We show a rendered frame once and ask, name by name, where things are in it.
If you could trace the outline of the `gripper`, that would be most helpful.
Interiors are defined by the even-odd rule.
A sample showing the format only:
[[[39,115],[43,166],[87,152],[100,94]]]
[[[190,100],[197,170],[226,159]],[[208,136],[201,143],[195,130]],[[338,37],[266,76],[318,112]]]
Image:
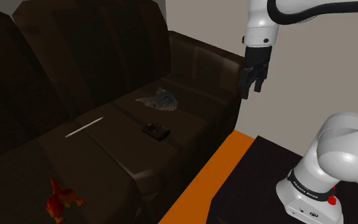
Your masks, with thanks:
[[[263,82],[267,78],[268,66],[272,54],[272,46],[267,47],[245,47],[245,62],[238,76],[238,87],[241,98],[248,99],[249,89],[253,83],[252,69],[256,69],[254,80],[254,91],[260,92]]]

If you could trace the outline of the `grey crumpled cloth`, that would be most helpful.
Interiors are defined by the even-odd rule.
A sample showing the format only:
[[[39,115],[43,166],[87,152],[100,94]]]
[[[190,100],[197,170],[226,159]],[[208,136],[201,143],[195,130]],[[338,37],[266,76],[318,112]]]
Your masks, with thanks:
[[[158,87],[156,94],[152,97],[141,97],[135,100],[136,102],[141,102],[145,106],[154,108],[160,111],[174,111],[178,107],[178,101],[174,95]]]

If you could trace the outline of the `dark robot stand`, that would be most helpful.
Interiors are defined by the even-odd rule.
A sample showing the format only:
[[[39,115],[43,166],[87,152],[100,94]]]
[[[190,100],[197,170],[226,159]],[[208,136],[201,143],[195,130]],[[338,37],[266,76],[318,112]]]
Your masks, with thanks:
[[[258,136],[212,199],[206,224],[304,224],[285,212],[275,189],[300,160]],[[358,183],[341,181],[336,194],[344,224],[358,224]]]

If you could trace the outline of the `black flat box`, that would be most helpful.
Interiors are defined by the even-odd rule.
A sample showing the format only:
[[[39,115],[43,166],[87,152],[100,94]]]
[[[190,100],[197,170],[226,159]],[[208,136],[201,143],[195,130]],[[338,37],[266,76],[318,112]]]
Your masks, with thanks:
[[[171,133],[169,128],[158,122],[149,122],[145,124],[142,131],[157,141],[164,140]]]

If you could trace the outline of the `dark brown leather sofa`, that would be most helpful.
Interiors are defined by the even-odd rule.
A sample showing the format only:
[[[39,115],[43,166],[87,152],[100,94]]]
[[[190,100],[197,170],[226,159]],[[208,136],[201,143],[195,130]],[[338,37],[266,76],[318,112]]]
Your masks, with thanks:
[[[0,12],[0,224],[158,224],[233,132],[244,58],[170,31],[153,0],[25,0]],[[158,87],[178,101],[135,100]],[[64,136],[100,118],[103,120]],[[158,122],[157,141],[142,131]]]

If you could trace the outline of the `white pen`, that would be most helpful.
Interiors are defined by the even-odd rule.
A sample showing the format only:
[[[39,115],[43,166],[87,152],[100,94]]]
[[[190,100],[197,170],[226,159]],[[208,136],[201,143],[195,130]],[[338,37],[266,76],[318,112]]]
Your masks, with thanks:
[[[84,130],[84,129],[90,127],[90,126],[92,126],[93,124],[95,124],[95,123],[97,123],[97,122],[99,122],[99,121],[101,121],[101,120],[103,120],[103,118],[104,118],[104,117],[100,117],[100,118],[98,118],[98,119],[96,119],[96,120],[94,120],[94,121],[92,121],[92,122],[90,122],[90,123],[88,123],[88,124],[86,124],[86,125],[84,125],[84,126],[78,128],[77,130],[75,130],[75,131],[73,131],[73,132],[71,132],[71,133],[68,133],[68,134],[65,135],[64,137],[65,137],[65,138],[71,137],[71,136],[73,136],[74,134],[76,134],[76,133],[78,133],[78,132],[81,132],[82,130]]]

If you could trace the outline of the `red dinosaur toy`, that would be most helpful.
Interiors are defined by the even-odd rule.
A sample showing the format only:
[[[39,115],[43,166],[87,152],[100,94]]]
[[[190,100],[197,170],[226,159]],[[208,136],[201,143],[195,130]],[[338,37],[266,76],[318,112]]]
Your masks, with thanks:
[[[61,224],[65,221],[62,213],[66,208],[71,207],[71,202],[75,201],[78,207],[85,206],[86,202],[72,188],[62,188],[52,176],[50,176],[50,181],[53,194],[48,198],[45,209],[56,224]]]

